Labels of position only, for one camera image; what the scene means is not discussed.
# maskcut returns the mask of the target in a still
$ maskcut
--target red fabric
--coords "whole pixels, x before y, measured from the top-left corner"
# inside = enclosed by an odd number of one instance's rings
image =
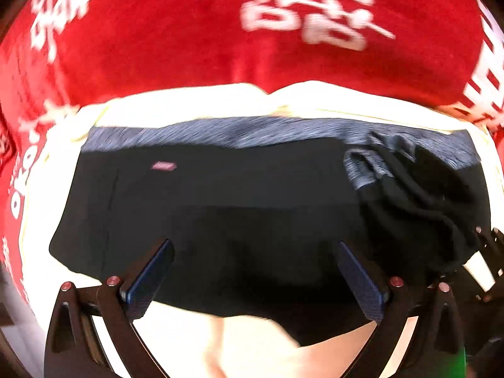
[[[279,10],[282,24],[262,21]],[[324,24],[338,31],[325,35]],[[477,0],[31,0],[0,45],[0,98],[22,179],[0,198],[14,272],[22,182],[65,114],[51,103],[240,82],[273,92],[315,79],[429,107],[460,102],[467,110],[444,110],[495,120],[502,100],[475,116],[463,93],[485,35]]]

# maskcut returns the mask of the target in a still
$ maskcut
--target blue gripper pad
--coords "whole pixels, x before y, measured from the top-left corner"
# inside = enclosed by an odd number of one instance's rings
[[[126,290],[123,297],[124,312],[130,321],[144,316],[174,258],[173,243],[165,240]]]
[[[387,297],[384,297],[364,266],[342,241],[338,243],[337,264],[364,316],[380,323]]]

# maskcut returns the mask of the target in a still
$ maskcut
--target black garment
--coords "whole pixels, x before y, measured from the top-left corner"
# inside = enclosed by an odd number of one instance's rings
[[[344,163],[356,149],[376,153],[338,139],[240,150],[164,145],[82,153],[49,251],[70,270],[104,280],[167,237],[175,244],[175,263],[156,300],[220,316],[270,318],[301,345],[320,342],[366,322],[337,269],[335,242],[351,240],[390,275],[418,282],[434,267],[460,265],[475,252],[463,237],[436,238],[438,223],[395,203],[398,195],[417,209],[437,208],[414,195],[416,184],[440,197],[427,186],[432,180],[415,176],[414,160],[401,165],[401,180],[389,169],[390,176],[375,175],[356,189]],[[387,149],[400,160],[400,152]],[[156,162],[177,168],[151,169]],[[464,219],[456,226],[467,229],[490,226],[481,166],[452,170],[437,163],[433,183],[446,197],[455,195],[453,208],[438,215],[456,212]],[[461,182],[465,187],[457,188]],[[400,190],[385,195],[389,185]],[[475,208],[465,215],[466,202]],[[385,222],[377,215],[382,210]],[[421,231],[390,241],[383,229],[395,225]]]

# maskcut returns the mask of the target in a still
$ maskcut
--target screw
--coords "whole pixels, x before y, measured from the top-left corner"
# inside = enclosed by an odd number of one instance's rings
[[[399,287],[404,286],[404,280],[401,277],[397,277],[397,276],[390,277],[390,284],[394,287],[399,288]]]
[[[70,281],[65,281],[63,284],[61,284],[61,291],[68,291],[72,288],[72,284]]]
[[[447,283],[440,283],[439,284],[439,289],[444,292],[444,293],[447,293],[450,291],[450,286],[447,284]]]
[[[107,285],[113,287],[118,285],[119,281],[121,281],[121,279],[118,276],[111,276],[107,279]]]

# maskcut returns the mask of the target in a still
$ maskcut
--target gray floor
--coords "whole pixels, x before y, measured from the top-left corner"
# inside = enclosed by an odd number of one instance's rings
[[[45,334],[31,309],[19,296],[11,277],[0,265],[0,303],[5,306],[13,325],[0,325],[13,351],[33,378],[43,378]]]

